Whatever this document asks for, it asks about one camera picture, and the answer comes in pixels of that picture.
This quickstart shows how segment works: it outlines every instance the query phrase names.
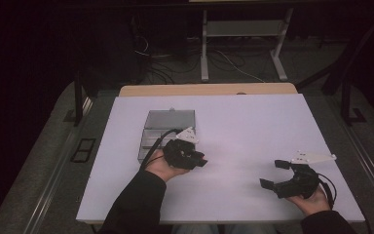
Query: human hand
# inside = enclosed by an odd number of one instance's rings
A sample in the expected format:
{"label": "human hand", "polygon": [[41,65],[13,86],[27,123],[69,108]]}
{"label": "human hand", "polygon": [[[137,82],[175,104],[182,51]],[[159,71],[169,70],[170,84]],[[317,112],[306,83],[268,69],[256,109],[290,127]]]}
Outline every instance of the human hand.
{"label": "human hand", "polygon": [[327,203],[326,195],[318,186],[317,190],[308,199],[304,199],[302,195],[287,198],[288,201],[294,203],[306,216],[318,212],[330,211]]}
{"label": "human hand", "polygon": [[164,153],[161,149],[156,150],[153,153],[153,155],[151,155],[151,158],[150,160],[148,160],[145,171],[155,174],[156,176],[160,177],[164,182],[167,182],[169,179],[175,176],[183,175],[190,172],[190,170],[171,167],[164,158]]}

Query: white table surface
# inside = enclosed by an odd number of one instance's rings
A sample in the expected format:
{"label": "white table surface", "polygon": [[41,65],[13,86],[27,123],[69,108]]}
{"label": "white table surface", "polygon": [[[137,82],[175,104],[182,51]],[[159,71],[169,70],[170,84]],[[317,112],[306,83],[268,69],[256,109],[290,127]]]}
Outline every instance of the white table surface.
{"label": "white table surface", "polygon": [[[302,95],[117,97],[98,149],[77,219],[103,222],[139,168],[142,130],[150,110],[193,109],[198,151],[208,163],[168,182],[161,223],[282,222],[301,212],[259,178],[282,182],[292,170],[275,168],[298,150],[330,154]],[[364,221],[334,161],[312,165],[337,187],[334,210]]]}

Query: gray box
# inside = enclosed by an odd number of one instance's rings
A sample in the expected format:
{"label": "gray box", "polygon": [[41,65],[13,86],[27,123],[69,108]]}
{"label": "gray box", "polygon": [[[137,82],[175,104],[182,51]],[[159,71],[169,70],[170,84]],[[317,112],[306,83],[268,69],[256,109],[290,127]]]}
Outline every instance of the gray box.
{"label": "gray box", "polygon": [[[172,129],[196,129],[196,114],[194,110],[150,110],[142,131],[141,143],[138,152],[138,162],[142,163],[148,151],[158,138]],[[163,148],[171,140],[175,139],[175,133],[164,137],[158,149]]]}

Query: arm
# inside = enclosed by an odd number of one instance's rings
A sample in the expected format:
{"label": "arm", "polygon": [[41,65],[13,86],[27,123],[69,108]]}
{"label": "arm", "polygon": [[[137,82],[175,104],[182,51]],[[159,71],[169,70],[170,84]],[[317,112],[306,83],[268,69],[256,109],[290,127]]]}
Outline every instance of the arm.
{"label": "arm", "polygon": [[320,187],[308,199],[296,196],[287,200],[294,203],[305,214],[306,217],[301,222],[304,234],[356,233],[339,213],[330,210],[326,195]]}
{"label": "arm", "polygon": [[145,171],[138,172],[115,201],[98,233],[152,233],[160,222],[166,182],[187,170],[172,168],[156,151]]}

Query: sleeve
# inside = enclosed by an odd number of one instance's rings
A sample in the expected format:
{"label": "sleeve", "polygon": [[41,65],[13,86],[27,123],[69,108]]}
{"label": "sleeve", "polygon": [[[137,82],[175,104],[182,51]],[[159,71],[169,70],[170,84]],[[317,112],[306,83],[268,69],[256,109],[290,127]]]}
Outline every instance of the sleeve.
{"label": "sleeve", "polygon": [[160,222],[166,183],[158,176],[138,172],[114,202],[98,233],[152,233]]}
{"label": "sleeve", "polygon": [[304,234],[356,234],[347,221],[335,211],[311,214],[302,220]]}

